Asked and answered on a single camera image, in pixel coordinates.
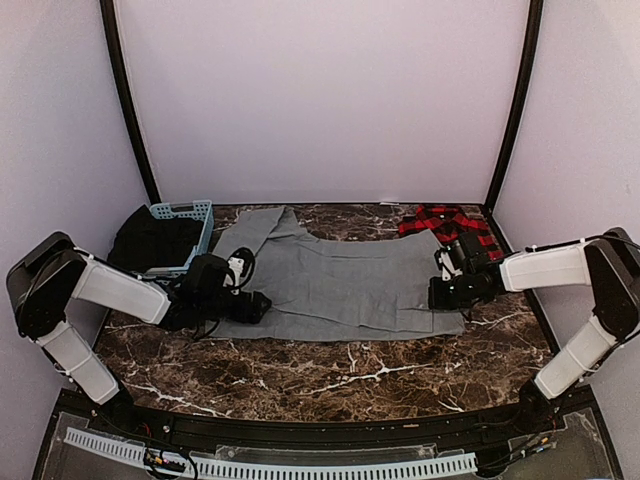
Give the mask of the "red black plaid shirt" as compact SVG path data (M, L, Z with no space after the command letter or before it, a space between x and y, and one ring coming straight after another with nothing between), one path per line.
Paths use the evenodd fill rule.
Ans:
M400 237L426 230L431 231L443 246L452 244L463 233L473 233L491 260L498 260L504 256L488 223L467 216L461 207L422 204L418 206L414 215L405 216L398 224Z

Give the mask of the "light blue plastic basket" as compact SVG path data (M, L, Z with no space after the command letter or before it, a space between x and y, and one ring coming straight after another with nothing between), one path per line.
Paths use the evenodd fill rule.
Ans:
M155 259L147 277L176 277L187 272L191 261L208 251L214 214L210 200L157 203L148 207L152 226L159 229Z

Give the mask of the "grey long sleeve shirt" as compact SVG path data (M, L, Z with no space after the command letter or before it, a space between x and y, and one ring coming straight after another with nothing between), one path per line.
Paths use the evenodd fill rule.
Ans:
M435 237L341 242L313 236L290 208L243 212L213 249L229 257L246 247L256 258L247 285L272 302L257 324L224 321L219 337L310 342L399 341L464 332L458 312L428 306L438 275Z

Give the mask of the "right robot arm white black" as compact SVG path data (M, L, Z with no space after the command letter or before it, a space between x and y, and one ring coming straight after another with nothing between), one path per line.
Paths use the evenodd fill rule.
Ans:
M531 246L492 260L479 241L463 234L435 254L439 275L429 281L428 305L457 311L508 293L559 289L575 293L585 322L523 388L528 396L510 413L521 434L549 416L550 402L639 335L639 245L622 227L602 234Z

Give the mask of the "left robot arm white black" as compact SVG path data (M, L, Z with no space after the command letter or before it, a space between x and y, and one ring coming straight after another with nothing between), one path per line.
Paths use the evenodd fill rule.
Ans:
M69 309L92 304L165 331L218 326L225 320L257 324L272 302L246 288L255 266L253 253L241 247L227 258L198 255L181 274L136 274L56 231L9 270L6 288L19 335L37 344L89 400L103 407L107 425L120 436L131 436L141 427L140 412L128 404L131 396L123 382L69 320Z

